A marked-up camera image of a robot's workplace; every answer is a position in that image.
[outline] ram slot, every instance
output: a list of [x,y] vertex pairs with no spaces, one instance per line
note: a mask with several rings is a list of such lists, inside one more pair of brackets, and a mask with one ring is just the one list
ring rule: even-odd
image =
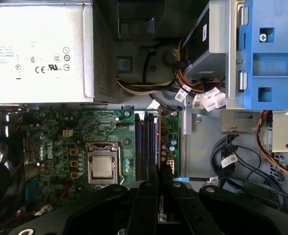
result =
[[154,124],[154,115],[148,115],[148,158],[149,165],[155,165],[155,124]]
[[135,171],[136,171],[136,180],[141,180],[142,175],[142,138],[143,134],[141,133],[141,120],[138,114],[135,114]]
[[159,170],[161,165],[161,115],[162,110],[158,109],[156,122],[156,164]]
[[144,122],[143,122],[143,130],[144,130],[144,142],[143,142],[143,167],[144,167],[144,172],[143,172],[143,176],[144,176],[144,180],[147,180],[148,177],[148,164],[149,164],[149,130],[148,130],[148,113],[145,112],[145,117],[144,117]]
[[135,114],[135,164],[136,180],[145,180],[145,130],[144,123],[138,114]]

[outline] motherboard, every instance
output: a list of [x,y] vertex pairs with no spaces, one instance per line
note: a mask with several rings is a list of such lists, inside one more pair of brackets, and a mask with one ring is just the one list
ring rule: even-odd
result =
[[179,172],[177,113],[32,111],[22,115],[24,161],[38,167],[27,201],[61,207],[107,185],[147,179],[147,166]]

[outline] cpu socket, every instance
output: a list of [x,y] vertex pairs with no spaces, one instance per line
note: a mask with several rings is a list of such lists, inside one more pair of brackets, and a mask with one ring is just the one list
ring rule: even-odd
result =
[[86,143],[89,184],[112,185],[119,183],[120,146],[116,142]]

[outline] fan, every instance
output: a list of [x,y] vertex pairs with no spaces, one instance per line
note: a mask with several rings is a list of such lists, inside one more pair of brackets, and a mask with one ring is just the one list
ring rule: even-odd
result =
[[24,174],[22,164],[0,142],[0,222],[14,212],[23,200]]

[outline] cable bundle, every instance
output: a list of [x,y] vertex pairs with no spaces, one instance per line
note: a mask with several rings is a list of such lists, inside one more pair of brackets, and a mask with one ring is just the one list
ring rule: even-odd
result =
[[260,115],[260,119],[257,124],[257,134],[256,134],[257,145],[260,151],[263,153],[263,155],[271,164],[275,165],[277,168],[279,168],[281,171],[283,171],[285,174],[288,175],[288,169],[285,166],[281,165],[278,161],[276,161],[273,158],[272,154],[264,148],[264,144],[262,143],[263,138],[261,129],[266,121],[266,118],[269,116],[270,113],[271,111],[263,111]]

